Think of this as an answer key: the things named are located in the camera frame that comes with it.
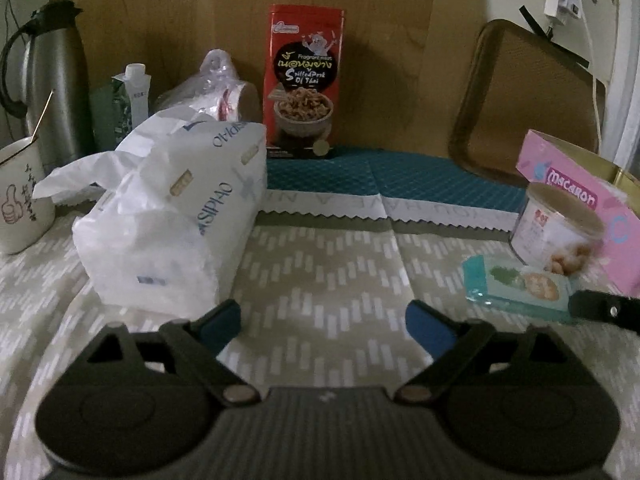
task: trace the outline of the wooden wall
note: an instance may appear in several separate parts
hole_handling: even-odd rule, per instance
[[[270,4],[344,8],[337,142],[441,156],[485,22],[484,0],[75,1],[92,88],[144,62],[154,96],[212,48],[261,89]]]

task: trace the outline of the pink macaron box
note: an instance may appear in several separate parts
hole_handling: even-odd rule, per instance
[[[516,168],[530,182],[560,187],[596,212],[606,227],[599,263],[623,294],[639,295],[638,181],[608,160],[534,130],[525,137]]]

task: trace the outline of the mug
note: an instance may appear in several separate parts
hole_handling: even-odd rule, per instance
[[[0,254],[29,247],[51,227],[56,216],[50,198],[31,199],[44,178],[38,140],[16,140],[0,150]]]

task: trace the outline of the red tin can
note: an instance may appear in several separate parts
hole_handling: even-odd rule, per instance
[[[343,28],[341,9],[271,6],[262,100],[269,156],[329,152]]]

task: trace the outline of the thermos handle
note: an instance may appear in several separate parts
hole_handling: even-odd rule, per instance
[[[27,105],[22,101],[13,101],[9,96],[9,91],[6,87],[6,70],[8,67],[9,51],[11,50],[11,47],[14,46],[15,41],[21,35],[30,33],[31,22],[27,22],[14,32],[2,49],[2,54],[0,55],[0,104],[7,112],[18,119],[27,115]]]

